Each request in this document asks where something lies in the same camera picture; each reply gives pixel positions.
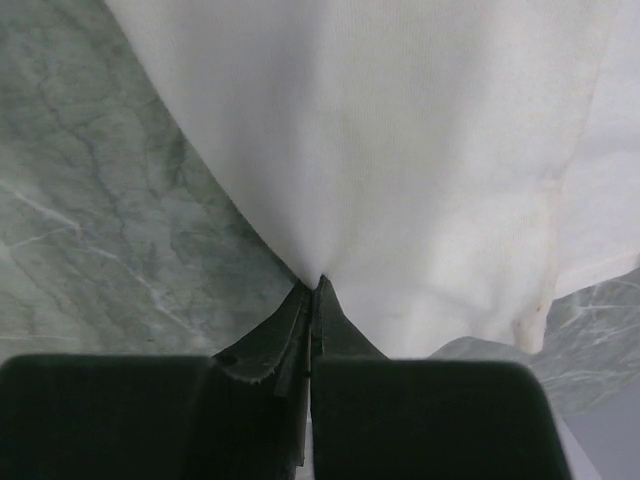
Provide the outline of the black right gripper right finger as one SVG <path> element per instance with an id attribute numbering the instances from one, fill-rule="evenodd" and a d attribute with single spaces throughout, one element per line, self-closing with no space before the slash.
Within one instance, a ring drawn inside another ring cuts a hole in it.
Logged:
<path id="1" fill-rule="evenodd" d="M 499 361 L 392 360 L 322 279 L 312 297 L 311 418 L 318 479 L 567 479 L 547 397 Z"/>

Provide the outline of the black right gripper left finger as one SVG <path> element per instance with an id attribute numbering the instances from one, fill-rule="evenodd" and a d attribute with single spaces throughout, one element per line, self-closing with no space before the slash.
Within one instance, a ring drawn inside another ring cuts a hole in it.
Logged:
<path id="1" fill-rule="evenodd" d="M 5 479 L 291 479 L 310 290 L 212 356 L 30 354 L 1 367 Z"/>

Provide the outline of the white t shirt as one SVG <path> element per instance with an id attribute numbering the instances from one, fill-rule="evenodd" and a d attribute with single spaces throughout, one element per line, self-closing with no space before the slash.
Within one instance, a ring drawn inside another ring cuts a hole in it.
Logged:
<path id="1" fill-rule="evenodd" d="M 639 265 L 635 1 L 112 1 L 261 239 L 383 353 L 542 349 Z"/>

